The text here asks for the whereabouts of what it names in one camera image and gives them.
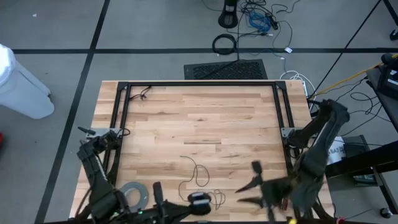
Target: metal bracket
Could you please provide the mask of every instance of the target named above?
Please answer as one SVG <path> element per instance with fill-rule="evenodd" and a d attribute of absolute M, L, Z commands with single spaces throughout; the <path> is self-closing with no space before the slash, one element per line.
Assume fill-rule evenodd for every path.
<path fill-rule="evenodd" d="M 287 138 L 292 131 L 298 131 L 303 128 L 281 128 L 280 132 L 282 133 L 283 138 Z"/>
<path fill-rule="evenodd" d="M 286 90 L 286 82 L 285 81 L 275 81 L 275 84 L 282 90 Z"/>
<path fill-rule="evenodd" d="M 118 137 L 122 135 L 123 133 L 120 131 L 121 128 L 90 128 L 90 130 L 95 131 L 95 134 L 89 134 L 86 133 L 86 139 L 90 140 L 95 137 L 101 137 L 104 134 L 108 133 L 110 130 L 114 131 L 115 133 L 118 134 Z"/>
<path fill-rule="evenodd" d="M 128 82 L 119 82 L 118 83 L 118 91 L 125 89 L 129 85 Z"/>

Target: power strip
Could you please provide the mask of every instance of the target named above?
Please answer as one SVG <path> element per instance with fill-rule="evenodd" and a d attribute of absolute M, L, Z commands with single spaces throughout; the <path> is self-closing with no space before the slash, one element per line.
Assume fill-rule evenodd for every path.
<path fill-rule="evenodd" d="M 303 87 L 304 87 L 305 96 L 308 97 L 308 91 L 307 91 L 307 86 L 306 86 L 306 84 L 305 84 L 305 81 L 302 80 L 302 83 L 303 83 Z"/>

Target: wooden tabletop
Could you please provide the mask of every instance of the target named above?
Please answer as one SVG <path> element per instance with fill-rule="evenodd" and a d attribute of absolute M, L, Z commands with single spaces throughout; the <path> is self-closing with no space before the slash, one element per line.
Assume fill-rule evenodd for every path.
<path fill-rule="evenodd" d="M 99 91 L 92 128 L 108 128 L 111 120 L 117 81 L 105 81 Z M 300 81 L 286 81 L 290 107 L 296 127 L 310 120 L 303 86 Z M 133 87 L 131 96 L 146 86 Z M 264 180 L 287 175 L 282 142 L 270 86 L 153 86 L 146 94 L 129 103 L 116 187 L 136 181 L 149 191 L 147 208 L 153 206 L 152 184 L 160 181 L 164 198 L 187 204 L 187 196 L 198 190 L 214 192 L 219 189 L 226 201 L 205 217 L 189 216 L 185 220 L 266 221 L 265 210 L 255 205 L 238 203 L 237 199 L 260 196 L 258 188 L 236 194 L 253 177 L 251 162 L 260 160 Z M 287 124 L 282 93 L 279 98 Z M 120 104 L 118 122 L 121 117 Z M 205 166 L 210 181 L 199 187 L 193 179 L 191 157 Z M 207 175 L 198 169 L 198 183 L 204 185 Z M 70 216 L 89 185 L 82 169 L 79 175 Z M 325 210 L 333 215 L 333 206 L 326 180 L 319 193 Z M 287 211 L 274 209 L 276 220 L 294 217 L 291 203 Z"/>

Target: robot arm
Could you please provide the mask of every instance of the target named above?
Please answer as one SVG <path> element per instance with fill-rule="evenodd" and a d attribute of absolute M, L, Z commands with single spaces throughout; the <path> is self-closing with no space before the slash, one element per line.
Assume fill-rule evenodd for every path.
<path fill-rule="evenodd" d="M 247 186 L 237 190 L 240 192 L 259 185 L 261 198 L 243 198 L 239 201 L 268 207 L 270 221 L 274 221 L 272 207 L 280 205 L 283 198 L 290 197 L 296 207 L 306 210 L 315 203 L 322 187 L 328 150 L 342 125 L 349 121 L 349 114 L 347 108 L 333 100 L 324 100 L 319 103 L 319 107 L 319 113 L 314 120 L 301 130 L 292 129 L 283 139 L 287 149 L 303 149 L 308 146 L 310 138 L 318 134 L 313 145 L 295 163 L 294 173 L 288 177 L 263 181 L 260 162 L 254 161 L 252 166 L 256 176 Z"/>
<path fill-rule="evenodd" d="M 195 192 L 188 196 L 189 206 L 177 205 L 163 200 L 160 182 L 153 184 L 156 202 L 154 207 L 131 213 L 124 194 L 108 182 L 101 161 L 98 159 L 98 154 L 101 152 L 120 147 L 120 140 L 118 134 L 109 130 L 106 134 L 95 136 L 80 146 L 77 154 L 90 183 L 91 194 L 88 205 L 74 220 L 70 220 L 70 223 L 85 222 L 91 214 L 96 223 L 172 224 L 191 214 L 210 213 L 211 197 L 208 194 Z"/>

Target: white trash can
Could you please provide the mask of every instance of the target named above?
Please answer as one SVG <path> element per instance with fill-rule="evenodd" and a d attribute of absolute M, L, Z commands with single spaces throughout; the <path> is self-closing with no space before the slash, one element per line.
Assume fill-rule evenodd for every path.
<path fill-rule="evenodd" d="M 0 44 L 0 105 L 33 119 L 54 112 L 50 90 L 19 64 L 11 49 Z"/>

